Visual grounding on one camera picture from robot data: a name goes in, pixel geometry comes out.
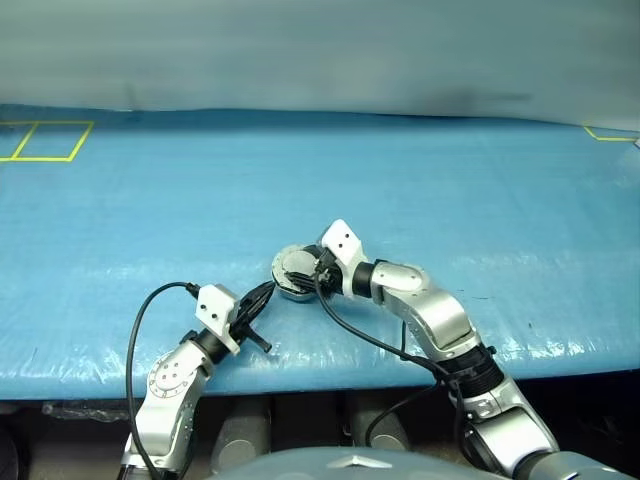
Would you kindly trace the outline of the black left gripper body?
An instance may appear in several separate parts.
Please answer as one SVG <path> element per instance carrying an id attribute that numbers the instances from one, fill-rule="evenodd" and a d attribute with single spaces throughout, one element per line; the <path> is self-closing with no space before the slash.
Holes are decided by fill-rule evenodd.
<path id="1" fill-rule="evenodd" d="M 251 323 L 251 309 L 253 306 L 253 300 L 245 296 L 241 299 L 237 316 L 231 322 L 229 333 L 232 339 L 237 343 L 241 344 L 245 339 L 245 326 Z"/>

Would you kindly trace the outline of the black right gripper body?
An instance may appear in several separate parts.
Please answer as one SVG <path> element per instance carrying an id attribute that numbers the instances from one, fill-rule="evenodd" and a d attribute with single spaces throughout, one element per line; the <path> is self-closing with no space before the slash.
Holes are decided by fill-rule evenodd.
<path id="1" fill-rule="evenodd" d="M 315 266 L 315 276 L 324 297 L 343 294 L 343 274 L 336 256 L 330 250 L 321 250 Z"/>

